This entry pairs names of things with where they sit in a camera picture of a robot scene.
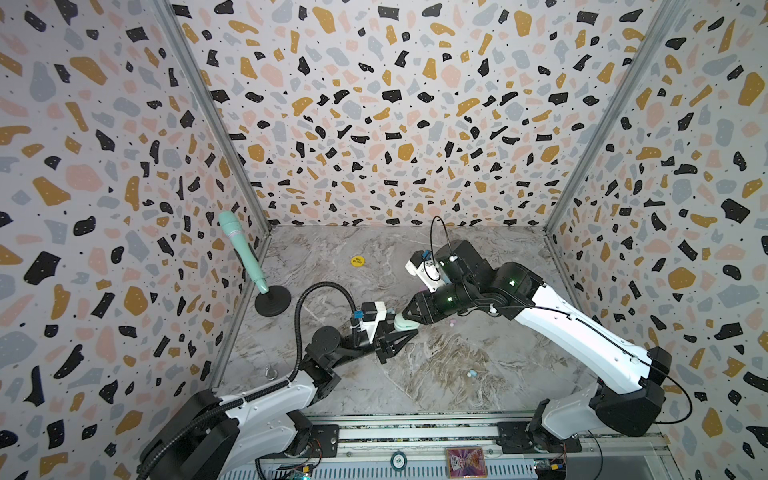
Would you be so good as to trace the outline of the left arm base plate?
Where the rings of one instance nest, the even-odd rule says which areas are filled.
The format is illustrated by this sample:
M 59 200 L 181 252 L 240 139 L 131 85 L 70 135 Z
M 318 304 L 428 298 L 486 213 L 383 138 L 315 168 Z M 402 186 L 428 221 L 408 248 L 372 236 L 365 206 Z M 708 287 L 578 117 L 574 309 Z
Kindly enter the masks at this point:
M 300 429 L 286 450 L 265 454 L 266 459 L 335 458 L 339 447 L 338 424 L 314 424 L 310 430 Z

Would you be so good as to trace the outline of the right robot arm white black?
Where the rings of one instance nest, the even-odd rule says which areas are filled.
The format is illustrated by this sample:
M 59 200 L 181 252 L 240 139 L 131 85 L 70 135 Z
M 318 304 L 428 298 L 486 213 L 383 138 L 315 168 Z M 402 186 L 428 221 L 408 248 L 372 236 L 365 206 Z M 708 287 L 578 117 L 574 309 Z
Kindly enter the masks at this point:
M 639 437 L 656 423 L 671 365 L 663 348 L 646 350 L 620 338 L 571 305 L 540 275 L 517 262 L 494 268 L 466 240 L 437 252 L 417 251 L 406 270 L 426 288 L 396 315 L 396 329 L 412 330 L 477 309 L 538 332 L 596 375 L 588 388 L 540 402 L 526 428 L 530 443 L 543 446 L 600 427 Z

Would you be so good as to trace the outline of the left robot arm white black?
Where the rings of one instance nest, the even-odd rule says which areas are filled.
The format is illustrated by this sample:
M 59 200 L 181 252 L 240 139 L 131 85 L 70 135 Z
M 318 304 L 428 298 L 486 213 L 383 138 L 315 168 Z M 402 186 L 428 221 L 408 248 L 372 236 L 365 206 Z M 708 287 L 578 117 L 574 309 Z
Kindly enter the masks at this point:
M 256 459 L 298 457 L 310 443 L 313 424 L 302 412 L 326 398 L 340 382 L 334 371 L 368 354 L 394 357 L 418 331 L 381 326 L 371 344 L 355 343 L 334 327 L 317 330 L 296 377 L 238 395 L 203 390 L 190 398 L 140 456 L 140 479 L 216 479 Z

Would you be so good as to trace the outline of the mint green earbud case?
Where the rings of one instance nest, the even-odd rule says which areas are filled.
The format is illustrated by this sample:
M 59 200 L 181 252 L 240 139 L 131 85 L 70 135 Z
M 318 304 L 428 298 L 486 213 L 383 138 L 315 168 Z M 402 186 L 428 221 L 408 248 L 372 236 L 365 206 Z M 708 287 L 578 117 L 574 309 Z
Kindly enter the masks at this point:
M 420 324 L 413 320 L 405 319 L 402 313 L 398 313 L 394 316 L 393 327 L 396 331 L 410 331 L 417 330 Z

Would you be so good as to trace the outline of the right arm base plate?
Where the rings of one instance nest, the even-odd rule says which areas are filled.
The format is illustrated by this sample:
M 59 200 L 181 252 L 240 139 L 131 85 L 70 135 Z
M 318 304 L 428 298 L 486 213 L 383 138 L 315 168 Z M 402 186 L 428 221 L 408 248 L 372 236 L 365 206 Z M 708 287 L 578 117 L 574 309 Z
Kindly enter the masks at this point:
M 504 454 L 570 454 L 580 453 L 582 445 L 577 437 L 569 437 L 565 440 L 558 439 L 543 427 L 534 432 L 529 430 L 529 423 L 525 421 L 508 421 L 497 424 L 498 437 L 496 444 L 501 447 Z

